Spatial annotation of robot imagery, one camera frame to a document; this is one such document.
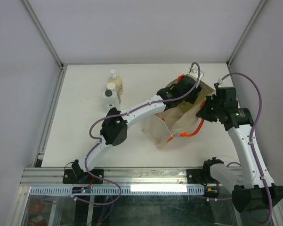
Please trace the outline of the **beige canvas bag orange handles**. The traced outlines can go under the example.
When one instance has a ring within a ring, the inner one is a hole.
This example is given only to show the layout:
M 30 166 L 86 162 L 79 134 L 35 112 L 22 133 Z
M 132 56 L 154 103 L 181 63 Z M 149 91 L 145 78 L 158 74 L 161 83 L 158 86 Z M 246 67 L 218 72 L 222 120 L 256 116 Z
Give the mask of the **beige canvas bag orange handles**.
M 147 138 L 158 148 L 162 149 L 174 137 L 193 137 L 198 134 L 204 124 L 204 120 L 199 119 L 196 113 L 201 109 L 206 100 L 206 96 L 213 94 L 214 88 L 201 81 L 202 90 L 193 107 L 183 113 L 179 105 L 163 113 L 161 120 L 155 115 L 149 116 L 142 129 Z

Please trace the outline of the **cream pump lotion bottle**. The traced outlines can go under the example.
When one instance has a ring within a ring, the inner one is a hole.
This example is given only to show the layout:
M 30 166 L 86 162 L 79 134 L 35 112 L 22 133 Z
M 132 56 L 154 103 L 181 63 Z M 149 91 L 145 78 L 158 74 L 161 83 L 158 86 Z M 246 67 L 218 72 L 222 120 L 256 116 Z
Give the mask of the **cream pump lotion bottle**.
M 110 77 L 108 79 L 109 82 L 113 82 L 116 85 L 116 88 L 118 89 L 118 93 L 121 96 L 123 94 L 123 83 L 122 79 L 119 75 L 116 74 L 115 69 L 110 70 Z

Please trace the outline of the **yellow bottle beige round cap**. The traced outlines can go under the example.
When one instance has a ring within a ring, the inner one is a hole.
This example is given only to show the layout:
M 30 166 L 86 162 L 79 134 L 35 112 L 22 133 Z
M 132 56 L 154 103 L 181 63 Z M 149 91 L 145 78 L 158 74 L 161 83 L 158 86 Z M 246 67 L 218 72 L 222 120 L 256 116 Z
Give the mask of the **yellow bottle beige round cap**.
M 113 83 L 113 82 L 107 83 L 106 89 L 116 92 L 116 95 L 117 95 L 117 98 L 118 98 L 118 102 L 120 104 L 121 103 L 121 98 L 120 98 L 119 90 L 116 87 L 115 83 Z

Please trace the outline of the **white bottle black cap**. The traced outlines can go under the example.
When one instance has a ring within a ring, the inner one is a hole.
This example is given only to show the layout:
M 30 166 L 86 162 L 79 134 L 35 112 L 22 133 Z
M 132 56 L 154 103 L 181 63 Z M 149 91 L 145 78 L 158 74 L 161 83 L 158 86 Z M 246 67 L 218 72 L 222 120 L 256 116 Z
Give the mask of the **white bottle black cap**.
M 112 108 L 116 108 L 116 109 L 120 108 L 120 104 L 118 102 L 118 98 L 115 91 L 111 91 L 111 90 L 104 91 L 102 94 L 102 100 L 107 112 Z

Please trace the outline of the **green bottle beige cap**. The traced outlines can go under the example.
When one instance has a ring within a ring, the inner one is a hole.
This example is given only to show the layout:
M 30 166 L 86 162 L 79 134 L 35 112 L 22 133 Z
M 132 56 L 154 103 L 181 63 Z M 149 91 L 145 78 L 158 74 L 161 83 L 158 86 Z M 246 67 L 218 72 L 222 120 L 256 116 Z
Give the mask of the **green bottle beige cap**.
M 187 111 L 189 111 L 191 108 L 193 107 L 193 105 L 189 102 L 183 101 L 182 103 L 180 103 L 179 108 L 183 113 L 186 113 Z

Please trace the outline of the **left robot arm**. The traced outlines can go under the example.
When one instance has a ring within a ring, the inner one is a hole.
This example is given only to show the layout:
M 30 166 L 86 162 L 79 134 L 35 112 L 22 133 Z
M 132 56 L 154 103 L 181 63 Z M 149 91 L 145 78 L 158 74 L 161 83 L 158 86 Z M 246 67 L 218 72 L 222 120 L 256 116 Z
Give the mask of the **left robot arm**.
M 190 74 L 182 75 L 177 82 L 160 89 L 156 95 L 141 104 L 124 110 L 112 108 L 106 117 L 94 122 L 89 135 L 95 139 L 96 145 L 82 159 L 72 163 L 73 178 L 84 183 L 89 178 L 91 165 L 96 162 L 108 148 L 123 143 L 128 129 L 140 120 L 176 108 L 181 102 L 195 103 L 199 93 L 201 76 L 194 79 Z

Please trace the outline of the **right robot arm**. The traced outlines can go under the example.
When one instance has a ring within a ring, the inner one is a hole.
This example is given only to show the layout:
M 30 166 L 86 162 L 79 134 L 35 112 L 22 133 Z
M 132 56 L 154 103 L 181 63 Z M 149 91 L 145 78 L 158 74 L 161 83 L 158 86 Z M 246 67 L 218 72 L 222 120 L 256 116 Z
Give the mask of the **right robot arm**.
M 224 126 L 242 168 L 242 176 L 238 176 L 222 160 L 213 158 L 205 161 L 202 179 L 220 182 L 230 192 L 234 207 L 240 213 L 272 210 L 283 198 L 283 186 L 275 184 L 265 166 L 252 131 L 254 121 L 251 113 L 247 108 L 239 107 L 235 88 L 216 88 L 215 94 L 206 97 L 196 115 Z

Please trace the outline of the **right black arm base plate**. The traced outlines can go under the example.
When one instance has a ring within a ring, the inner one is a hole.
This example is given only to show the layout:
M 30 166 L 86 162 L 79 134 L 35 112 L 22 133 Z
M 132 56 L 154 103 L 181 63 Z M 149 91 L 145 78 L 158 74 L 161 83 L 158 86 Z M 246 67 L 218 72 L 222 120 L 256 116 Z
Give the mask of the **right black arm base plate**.
M 217 180 L 213 179 L 210 173 L 204 169 L 187 169 L 186 178 L 188 184 L 216 184 Z

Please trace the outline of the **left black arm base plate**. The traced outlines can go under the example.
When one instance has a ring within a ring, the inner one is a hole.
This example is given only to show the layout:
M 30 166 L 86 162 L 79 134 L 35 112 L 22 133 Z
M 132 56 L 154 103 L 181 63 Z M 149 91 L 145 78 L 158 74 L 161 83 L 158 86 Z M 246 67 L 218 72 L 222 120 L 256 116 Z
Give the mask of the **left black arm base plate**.
M 63 184 L 102 184 L 103 181 L 97 178 L 93 178 L 89 173 L 83 172 L 80 179 L 77 179 L 72 169 L 65 169 L 63 176 Z

